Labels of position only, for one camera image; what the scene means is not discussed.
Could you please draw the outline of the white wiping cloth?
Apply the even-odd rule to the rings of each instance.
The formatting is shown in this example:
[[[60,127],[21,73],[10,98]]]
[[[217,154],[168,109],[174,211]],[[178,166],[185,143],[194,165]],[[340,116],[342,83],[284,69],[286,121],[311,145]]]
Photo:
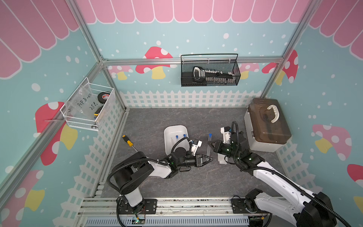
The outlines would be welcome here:
[[[218,154],[218,162],[222,165],[226,165],[227,162],[225,161],[225,155],[222,155],[222,154]]]

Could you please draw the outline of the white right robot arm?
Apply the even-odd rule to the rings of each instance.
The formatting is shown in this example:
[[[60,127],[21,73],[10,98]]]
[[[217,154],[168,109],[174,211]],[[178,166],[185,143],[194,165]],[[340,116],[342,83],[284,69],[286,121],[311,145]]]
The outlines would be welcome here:
[[[209,141],[208,145],[217,153],[232,159],[242,172],[249,173],[268,184],[283,199],[269,196],[260,189],[253,189],[244,199],[244,208],[249,213],[266,211],[288,221],[295,227],[334,227],[349,223],[337,214],[330,198],[303,188],[274,169],[265,159],[250,151],[242,134],[230,132],[228,143]]]

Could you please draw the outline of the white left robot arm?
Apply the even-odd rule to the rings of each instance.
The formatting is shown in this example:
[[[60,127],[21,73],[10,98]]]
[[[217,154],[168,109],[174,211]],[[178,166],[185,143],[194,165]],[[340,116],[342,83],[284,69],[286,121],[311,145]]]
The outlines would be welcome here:
[[[115,166],[108,175],[107,184],[116,190],[121,199],[132,208],[141,206],[144,198],[139,186],[148,177],[169,179],[179,172],[188,172],[192,167],[203,167],[213,158],[203,154],[193,155],[191,151],[179,147],[164,159],[151,159],[139,151]]]

